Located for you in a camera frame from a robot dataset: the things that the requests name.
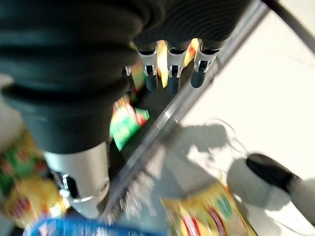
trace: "robotic hand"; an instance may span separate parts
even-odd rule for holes
[[[2,89],[19,110],[60,193],[87,218],[105,209],[113,103],[128,89],[138,56],[158,86],[158,40],[167,41],[168,90],[176,94],[185,52],[199,39],[191,84],[202,85],[250,0],[42,1],[0,3]],[[134,42],[137,52],[129,47]]]

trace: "white surface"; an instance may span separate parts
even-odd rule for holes
[[[0,74],[0,88],[11,82],[11,78]],[[22,125],[20,114],[8,107],[0,95],[0,151],[12,144],[19,135]]]
[[[283,2],[315,32],[314,1]],[[265,153],[304,179],[315,178],[314,101],[315,57],[270,13],[181,124],[187,127],[203,124],[209,117],[223,119],[249,152]],[[192,151],[195,159],[204,158],[205,152]],[[241,166],[229,178],[242,183],[234,189],[245,198],[257,193],[245,205],[247,218],[259,235],[298,235],[283,225],[299,233],[315,233],[285,193],[260,186]],[[264,196],[264,204],[248,201],[259,196]]]

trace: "chip bag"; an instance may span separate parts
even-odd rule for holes
[[[256,236],[221,183],[185,200],[163,199],[176,236]]]

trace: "metal bracket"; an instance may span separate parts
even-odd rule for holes
[[[155,47],[155,50],[150,55],[141,54],[138,52],[140,56],[140,60],[143,66],[144,74],[146,76],[149,76],[148,73],[148,66],[152,66],[152,72],[153,75],[156,75],[158,72],[158,55],[157,55],[157,47]]]
[[[210,67],[210,64],[216,59],[218,52],[214,53],[214,54],[205,54],[201,51],[201,40],[199,41],[199,47],[198,50],[196,52],[195,55],[195,59],[194,59],[194,66],[193,69],[194,71],[198,72],[199,70],[203,70],[203,73],[206,73]],[[205,68],[200,68],[200,64],[202,61],[206,61],[207,64],[205,66]]]

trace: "snack bag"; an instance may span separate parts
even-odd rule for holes
[[[256,236],[221,183],[185,200],[163,199],[176,236]]]
[[[15,183],[3,207],[6,215],[24,228],[41,217],[63,215],[70,205],[52,180],[31,176]]]
[[[6,196],[17,179],[49,173],[44,156],[27,130],[10,148],[0,151],[0,192]]]

